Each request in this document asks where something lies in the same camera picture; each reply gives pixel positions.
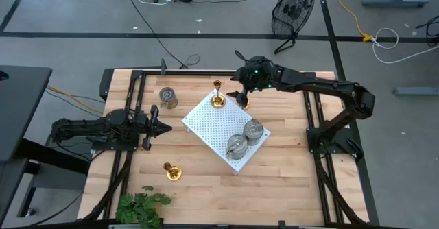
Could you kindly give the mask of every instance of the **butcher block tabletop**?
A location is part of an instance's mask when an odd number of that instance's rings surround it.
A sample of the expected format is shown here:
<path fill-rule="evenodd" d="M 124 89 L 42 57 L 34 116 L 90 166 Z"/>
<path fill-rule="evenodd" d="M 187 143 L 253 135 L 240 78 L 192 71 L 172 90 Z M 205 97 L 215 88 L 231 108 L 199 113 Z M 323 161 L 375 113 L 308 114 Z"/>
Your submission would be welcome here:
<path fill-rule="evenodd" d="M 131 72 L 130 69 L 115 70 L 104 114 L 125 106 Z M 334 79 L 333 72 L 318 71 L 316 75 Z M 277 225 L 283 220 L 287 225 L 324 225 L 316 168 L 305 134 L 308 122 L 303 92 L 267 89 L 249 93 L 251 107 L 246 112 L 271 131 L 271 135 L 239 174 L 234 175 L 232 167 L 193 132 L 186 132 L 181 122 L 214 89 L 214 80 L 222 81 L 220 91 L 223 94 L 241 90 L 241 84 L 231 81 L 230 76 L 146 77 L 141 109 L 148 116 L 151 105 L 160 106 L 158 93 L 162 88 L 174 89 L 178 105 L 174 109 L 159 107 L 159 120 L 173 130 L 153 138 L 150 151 L 143 150 L 140 141 L 132 158 L 127 192 L 142 193 L 142 186 L 153 186 L 154 192 L 170 196 L 171 204 L 158 207 L 165 224 Z M 138 90 L 139 83 L 134 89 L 135 95 Z M 330 120 L 342 111 L 339 98 L 320 97 L 325 119 Z M 317 115 L 313 96 L 311 105 Z M 106 151 L 91 163 L 78 218 L 89 214 L 108 188 L 114 157 L 114 151 Z M 332 158 L 340 193 L 357 215 L 368 221 L 353 157 L 332 154 Z M 179 180 L 167 178 L 163 169 L 165 162 L 182 168 Z M 331 221 L 335 221 L 333 199 L 328 189 L 327 196 Z M 114 195 L 112 218 L 118 200 L 119 190 Z"/>

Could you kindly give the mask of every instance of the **perforated metal plate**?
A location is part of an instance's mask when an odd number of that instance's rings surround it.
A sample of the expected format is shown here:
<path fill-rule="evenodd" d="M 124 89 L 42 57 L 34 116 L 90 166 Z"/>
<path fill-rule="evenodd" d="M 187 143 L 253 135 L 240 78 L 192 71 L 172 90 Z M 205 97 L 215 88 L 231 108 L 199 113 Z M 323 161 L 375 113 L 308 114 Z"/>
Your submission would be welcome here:
<path fill-rule="evenodd" d="M 214 94 L 216 94 L 215 89 L 186 115 L 182 122 L 187 130 L 193 131 L 219 157 L 225 160 L 235 170 L 235 173 L 238 173 L 262 146 L 271 132 L 264 127 L 259 143 L 248 146 L 246 155 L 242 159 L 227 159 L 227 140 L 234 134 L 242 134 L 245 124 L 252 117 L 226 96 L 226 105 L 223 108 L 212 107 L 211 98 Z"/>

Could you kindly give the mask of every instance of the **tin can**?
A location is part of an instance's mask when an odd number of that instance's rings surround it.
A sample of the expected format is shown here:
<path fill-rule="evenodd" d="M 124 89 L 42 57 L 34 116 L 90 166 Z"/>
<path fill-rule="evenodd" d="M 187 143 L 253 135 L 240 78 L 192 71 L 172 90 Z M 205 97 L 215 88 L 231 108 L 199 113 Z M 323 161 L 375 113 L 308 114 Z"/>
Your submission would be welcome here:
<path fill-rule="evenodd" d="M 247 140 L 240 134 L 231 136 L 227 141 L 227 156 L 239 160 L 246 155 Z"/>
<path fill-rule="evenodd" d="M 159 93 L 160 100 L 162 101 L 160 107 L 167 109 L 175 108 L 178 104 L 176 93 L 172 88 L 162 88 Z"/>
<path fill-rule="evenodd" d="M 259 123 L 256 119 L 252 119 L 244 126 L 244 137 L 247 139 L 247 144 L 253 146 L 258 144 L 259 139 L 263 134 L 262 123 Z"/>

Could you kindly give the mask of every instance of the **yellow cable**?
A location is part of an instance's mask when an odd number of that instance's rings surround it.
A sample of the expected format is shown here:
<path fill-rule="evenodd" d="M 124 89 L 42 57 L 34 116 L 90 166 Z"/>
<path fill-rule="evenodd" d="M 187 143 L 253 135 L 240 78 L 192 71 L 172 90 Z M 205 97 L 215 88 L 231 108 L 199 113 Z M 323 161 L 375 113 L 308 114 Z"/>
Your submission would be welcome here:
<path fill-rule="evenodd" d="M 90 107 L 90 106 L 87 106 L 86 104 L 82 103 L 81 101 L 79 101 L 79 100 L 76 99 L 75 97 L 71 96 L 70 94 L 68 94 L 68 93 L 66 93 L 66 92 L 64 92 L 64 91 L 62 91 L 62 90 L 60 90 L 60 89 L 58 89 L 58 88 L 54 88 L 54 87 L 52 87 L 52 86 L 50 86 L 50 85 L 47 85 L 47 87 L 50 88 L 50 89 L 52 89 L 52 90 L 54 90 L 54 91 L 56 91 L 56 92 L 58 92 L 58 93 L 61 93 L 61 94 L 63 94 L 63 95 L 66 95 L 67 97 L 70 97 L 70 99 L 72 99 L 72 100 L 78 102 L 79 104 L 83 105 L 85 108 L 87 108 L 87 109 L 89 109 L 89 110 L 92 110 L 93 112 L 97 112 L 97 113 L 103 114 L 100 110 L 96 110 L 96 109 L 94 109 L 94 108 L 92 108 L 92 107 Z"/>
<path fill-rule="evenodd" d="M 342 0 L 338 0 L 338 2 L 343 6 L 343 8 L 344 8 L 347 12 L 349 12 L 349 14 L 351 14 L 351 15 L 355 18 L 355 23 L 357 24 L 358 32 L 360 32 L 360 34 L 362 34 L 362 36 L 363 36 L 363 42 L 368 42 L 368 41 L 372 40 L 373 36 L 371 36 L 371 35 L 369 35 L 369 34 L 365 34 L 365 33 L 363 33 L 362 30 L 359 28 L 359 24 L 358 24 L 358 18 L 357 18 L 357 16 L 355 16 L 355 14 L 354 14 L 353 12 L 351 12 L 351 11 L 350 11 L 350 10 L 344 5 L 344 3 L 342 2 Z"/>

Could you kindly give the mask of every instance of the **concrete floor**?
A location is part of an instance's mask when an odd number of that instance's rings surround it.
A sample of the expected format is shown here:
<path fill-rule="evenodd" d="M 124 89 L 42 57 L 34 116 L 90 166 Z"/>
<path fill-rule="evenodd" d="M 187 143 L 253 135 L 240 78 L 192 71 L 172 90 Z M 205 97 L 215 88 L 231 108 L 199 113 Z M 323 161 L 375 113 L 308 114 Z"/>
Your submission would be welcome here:
<path fill-rule="evenodd" d="M 270 34 L 270 14 L 276 1 L 169 3 L 165 6 L 139 5 L 139 9 L 158 33 Z M 0 0 L 0 19 L 13 2 Z M 424 29 L 414 27 L 436 16 L 439 5 L 439 0 L 430 0 L 423 8 L 381 9 L 365 8 L 361 6 L 361 0 L 344 2 L 358 15 L 366 33 L 375 34 L 379 28 L 391 27 L 400 36 L 407 37 L 412 36 L 413 31 L 416 31 L 416 37 L 424 36 Z M 327 3 L 335 34 L 358 36 L 353 18 L 337 0 L 327 0 Z M 128 0 L 22 0 L 6 31 L 150 32 Z M 300 33 L 327 35 L 318 1 Z M 182 60 L 193 53 L 200 54 L 197 69 L 236 69 L 242 65 L 233 54 L 238 49 L 247 57 L 265 55 L 275 63 L 293 69 L 335 71 L 328 42 L 298 41 L 293 49 L 277 56 L 272 52 L 281 43 L 279 40 L 164 39 L 162 42 Z M 338 46 L 347 79 L 360 82 L 377 96 L 375 115 L 360 121 L 359 128 L 381 224 L 436 228 L 439 224 L 439 147 L 436 143 L 439 125 L 435 118 L 439 98 L 395 97 L 392 90 L 398 86 L 437 86 L 439 51 L 386 65 L 375 59 L 370 43 L 338 43 Z M 384 60 L 396 60 L 427 48 L 426 44 L 403 43 L 392 51 L 378 50 L 378 54 Z M 0 38 L 1 64 L 50 67 L 54 70 L 51 85 L 89 97 L 98 97 L 105 68 L 158 65 L 161 58 L 166 59 L 169 67 L 178 66 L 154 39 Z M 102 104 L 89 103 L 103 108 Z M 44 143 L 51 123 L 61 117 L 93 118 L 45 94 L 26 137 Z M 21 187 L 25 186 L 26 177 L 22 183 Z M 16 199 L 23 192 L 19 191 Z M 38 198 L 34 199 L 32 207 L 39 213 L 35 217 L 18 219 L 16 211 L 12 211 L 3 227 L 24 226 L 44 219 L 79 194 L 78 190 L 40 189 L 37 192 Z M 48 223 L 73 221 L 78 206 L 79 202 Z"/>

